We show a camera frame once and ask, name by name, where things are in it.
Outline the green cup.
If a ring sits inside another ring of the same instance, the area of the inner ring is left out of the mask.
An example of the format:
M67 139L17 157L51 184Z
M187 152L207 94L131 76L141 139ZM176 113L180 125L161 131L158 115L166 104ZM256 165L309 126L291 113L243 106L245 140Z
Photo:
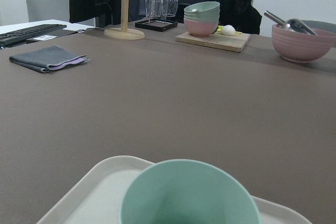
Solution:
M120 223L260 223L246 188L223 170L173 159L151 165L127 188Z

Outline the beige rabbit tray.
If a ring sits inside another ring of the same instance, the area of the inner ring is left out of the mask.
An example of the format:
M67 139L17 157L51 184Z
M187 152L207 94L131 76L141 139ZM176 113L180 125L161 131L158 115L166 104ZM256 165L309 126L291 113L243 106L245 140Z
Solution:
M123 197L132 181L153 163L115 156L95 165L40 220L41 223L120 223ZM285 206L251 196L260 223L307 223L301 214Z

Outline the pink bowl under stack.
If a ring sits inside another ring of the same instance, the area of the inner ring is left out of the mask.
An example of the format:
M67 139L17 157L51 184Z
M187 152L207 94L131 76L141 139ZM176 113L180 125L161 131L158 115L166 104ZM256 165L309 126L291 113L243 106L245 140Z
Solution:
M201 23L184 19L184 26L191 35L206 37L213 34L218 23Z

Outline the wooden mug tree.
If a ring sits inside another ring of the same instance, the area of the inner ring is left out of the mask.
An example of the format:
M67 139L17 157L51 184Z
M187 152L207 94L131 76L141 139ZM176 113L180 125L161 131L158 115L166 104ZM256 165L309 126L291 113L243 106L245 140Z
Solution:
M145 38L144 32L128 28L129 0L121 0L121 27L108 28L103 34L109 38L139 40Z

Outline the bamboo cutting board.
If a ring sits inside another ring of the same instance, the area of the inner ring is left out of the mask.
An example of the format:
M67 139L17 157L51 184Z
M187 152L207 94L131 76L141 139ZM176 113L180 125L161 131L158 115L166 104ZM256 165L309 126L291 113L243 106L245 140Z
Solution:
M185 32L175 37L178 42L192 45L199 45L215 49L227 50L232 52L241 52L250 38L250 34L235 34L234 36L226 36L214 33L206 37L195 37Z

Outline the white steamed bun toy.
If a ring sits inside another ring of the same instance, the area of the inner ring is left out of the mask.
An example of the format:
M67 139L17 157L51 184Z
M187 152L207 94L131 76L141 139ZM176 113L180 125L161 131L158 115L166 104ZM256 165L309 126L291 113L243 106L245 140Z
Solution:
M226 36L234 36L236 33L236 30L231 25L225 25L221 28L221 34Z

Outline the green bowl stack lower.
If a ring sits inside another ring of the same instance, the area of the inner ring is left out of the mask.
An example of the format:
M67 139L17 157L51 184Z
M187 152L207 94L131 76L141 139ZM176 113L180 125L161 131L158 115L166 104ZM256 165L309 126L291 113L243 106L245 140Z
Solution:
M184 16L184 19L191 20L194 22L201 22L201 23L218 23L219 21L218 16L206 16L206 17Z

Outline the green bowl stack middle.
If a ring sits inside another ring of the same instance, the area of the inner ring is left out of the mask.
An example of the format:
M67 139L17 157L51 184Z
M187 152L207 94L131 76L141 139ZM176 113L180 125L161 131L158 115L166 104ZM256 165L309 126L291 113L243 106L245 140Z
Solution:
M219 19L219 13L213 12L191 12L191 13L184 13L185 18L191 18L191 19Z

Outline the purple cloth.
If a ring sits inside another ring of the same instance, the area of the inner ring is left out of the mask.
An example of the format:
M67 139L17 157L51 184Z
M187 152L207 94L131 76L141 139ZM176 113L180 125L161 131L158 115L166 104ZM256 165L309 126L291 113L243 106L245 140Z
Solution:
M56 71L59 69L63 69L65 67L70 67L70 66L75 66L78 64L82 64L82 63L86 63L87 62L87 58L85 57L78 57L69 61L65 61L63 63L60 63L58 65L49 65L48 69L51 71Z

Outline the right wine glass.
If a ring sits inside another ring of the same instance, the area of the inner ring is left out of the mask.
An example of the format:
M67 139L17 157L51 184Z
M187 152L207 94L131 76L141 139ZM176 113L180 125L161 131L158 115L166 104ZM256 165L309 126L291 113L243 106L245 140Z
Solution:
M178 9L178 0L163 0L162 15L167 17L174 17Z

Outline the green bowl stack top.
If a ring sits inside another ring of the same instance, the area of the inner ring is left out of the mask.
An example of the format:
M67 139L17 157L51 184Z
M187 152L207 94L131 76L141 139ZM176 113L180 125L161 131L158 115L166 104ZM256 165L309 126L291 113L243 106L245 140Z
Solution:
M220 9L219 2L207 1L188 5L184 8L184 13L198 14L207 12L218 12Z

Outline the grey folded cloth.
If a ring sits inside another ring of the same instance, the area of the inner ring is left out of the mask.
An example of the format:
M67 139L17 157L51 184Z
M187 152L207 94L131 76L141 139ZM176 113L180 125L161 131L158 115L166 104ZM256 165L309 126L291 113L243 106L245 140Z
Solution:
M78 56L59 46L50 46L36 51L16 54L9 57L11 63L40 72L53 72L48 69L49 65L58 65L65 61L69 61L78 57L86 57L86 55Z

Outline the large pink ribbed bowl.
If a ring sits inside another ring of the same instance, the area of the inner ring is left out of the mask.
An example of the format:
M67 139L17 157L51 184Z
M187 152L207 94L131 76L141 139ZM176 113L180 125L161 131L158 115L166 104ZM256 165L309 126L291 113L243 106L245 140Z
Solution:
M280 25L273 25L272 45L282 58L299 63L317 60L335 44L335 33L314 28L315 35L285 30Z

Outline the steel scoop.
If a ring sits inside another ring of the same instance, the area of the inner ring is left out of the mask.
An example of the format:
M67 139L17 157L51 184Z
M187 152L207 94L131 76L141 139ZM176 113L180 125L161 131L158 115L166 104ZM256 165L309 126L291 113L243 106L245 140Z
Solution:
M312 30L308 25L306 25L300 19L292 18L289 20L283 20L282 18L276 16L275 14L271 13L270 11L266 10L264 15L280 25L285 30L295 31L298 33L303 34L310 34L310 35L317 35L317 33Z

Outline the black keyboard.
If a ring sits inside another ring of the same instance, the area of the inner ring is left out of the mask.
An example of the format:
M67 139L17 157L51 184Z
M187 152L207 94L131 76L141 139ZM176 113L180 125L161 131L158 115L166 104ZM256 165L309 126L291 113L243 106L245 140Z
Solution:
M66 28L61 24L42 24L1 34L1 46L11 45L26 39L44 35L46 33Z

